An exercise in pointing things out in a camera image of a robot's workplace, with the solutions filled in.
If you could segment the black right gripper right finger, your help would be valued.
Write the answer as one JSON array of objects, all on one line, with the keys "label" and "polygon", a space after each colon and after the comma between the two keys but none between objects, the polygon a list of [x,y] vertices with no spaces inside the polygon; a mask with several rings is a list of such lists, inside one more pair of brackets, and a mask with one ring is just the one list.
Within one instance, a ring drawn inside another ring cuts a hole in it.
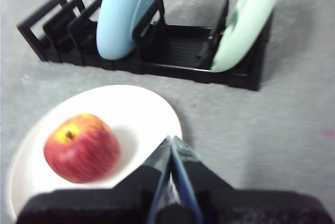
[{"label": "black right gripper right finger", "polygon": [[236,189],[209,169],[181,139],[171,140],[181,202],[198,223],[327,223],[322,203],[290,191]]}]

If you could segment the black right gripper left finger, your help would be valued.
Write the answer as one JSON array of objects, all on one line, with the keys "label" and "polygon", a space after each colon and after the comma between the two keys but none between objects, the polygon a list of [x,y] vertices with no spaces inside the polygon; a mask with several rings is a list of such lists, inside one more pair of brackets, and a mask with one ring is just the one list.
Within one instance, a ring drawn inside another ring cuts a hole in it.
[{"label": "black right gripper left finger", "polygon": [[107,189],[64,189],[29,199],[17,223],[145,223],[170,158],[166,137],[133,172]]}]

